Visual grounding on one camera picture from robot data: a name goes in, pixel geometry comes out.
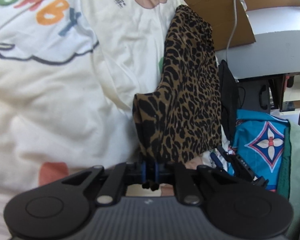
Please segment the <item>leopard print skirt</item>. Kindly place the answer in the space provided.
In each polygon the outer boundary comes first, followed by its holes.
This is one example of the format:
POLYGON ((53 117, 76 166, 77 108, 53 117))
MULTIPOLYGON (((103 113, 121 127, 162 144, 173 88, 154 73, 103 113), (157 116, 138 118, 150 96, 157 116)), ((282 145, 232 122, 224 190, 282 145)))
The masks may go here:
POLYGON ((212 28, 186 5, 168 28, 159 85, 134 96, 133 118, 141 153, 159 163, 187 163, 222 142, 212 28))

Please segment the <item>blue patterned fabric bag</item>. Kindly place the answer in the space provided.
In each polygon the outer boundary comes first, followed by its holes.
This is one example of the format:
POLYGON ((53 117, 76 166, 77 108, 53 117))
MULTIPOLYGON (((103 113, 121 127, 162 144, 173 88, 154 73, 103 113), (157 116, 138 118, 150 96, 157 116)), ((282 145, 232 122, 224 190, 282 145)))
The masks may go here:
POLYGON ((236 130, 230 154, 240 155, 255 174, 269 180, 266 189, 275 192, 285 146, 287 119, 264 112, 237 110, 236 130))

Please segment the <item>mint green cloth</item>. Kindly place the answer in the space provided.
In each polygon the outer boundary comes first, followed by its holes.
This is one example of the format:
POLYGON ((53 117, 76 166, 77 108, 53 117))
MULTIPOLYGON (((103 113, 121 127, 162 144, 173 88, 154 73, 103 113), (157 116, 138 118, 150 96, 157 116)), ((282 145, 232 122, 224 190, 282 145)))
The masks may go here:
POLYGON ((277 193, 289 200, 294 216, 286 233, 288 239, 300 238, 300 126, 290 122, 285 129, 285 140, 277 193))

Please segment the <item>folded black garment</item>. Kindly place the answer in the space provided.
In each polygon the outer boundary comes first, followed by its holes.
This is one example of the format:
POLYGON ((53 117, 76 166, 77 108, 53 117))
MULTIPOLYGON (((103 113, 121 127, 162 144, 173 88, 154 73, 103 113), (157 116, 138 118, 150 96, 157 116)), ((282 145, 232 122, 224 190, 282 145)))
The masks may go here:
POLYGON ((222 60, 218 68, 221 92, 221 124, 226 138, 232 144, 236 133, 239 93, 235 78, 227 62, 222 60))

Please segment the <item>black bag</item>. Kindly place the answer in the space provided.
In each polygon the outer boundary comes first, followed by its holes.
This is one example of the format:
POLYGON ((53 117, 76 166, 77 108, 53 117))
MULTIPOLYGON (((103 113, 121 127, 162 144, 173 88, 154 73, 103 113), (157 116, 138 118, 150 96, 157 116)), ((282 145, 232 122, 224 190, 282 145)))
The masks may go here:
POLYGON ((267 80, 239 82, 237 88, 239 109, 270 113, 270 91, 267 80))

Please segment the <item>cream bear print blanket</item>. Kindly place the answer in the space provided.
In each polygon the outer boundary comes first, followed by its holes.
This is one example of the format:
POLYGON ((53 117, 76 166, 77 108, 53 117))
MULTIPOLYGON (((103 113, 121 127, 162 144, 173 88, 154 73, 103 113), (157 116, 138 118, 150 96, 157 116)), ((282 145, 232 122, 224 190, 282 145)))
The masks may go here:
POLYGON ((133 158, 185 0, 0 0, 0 239, 16 194, 133 158))

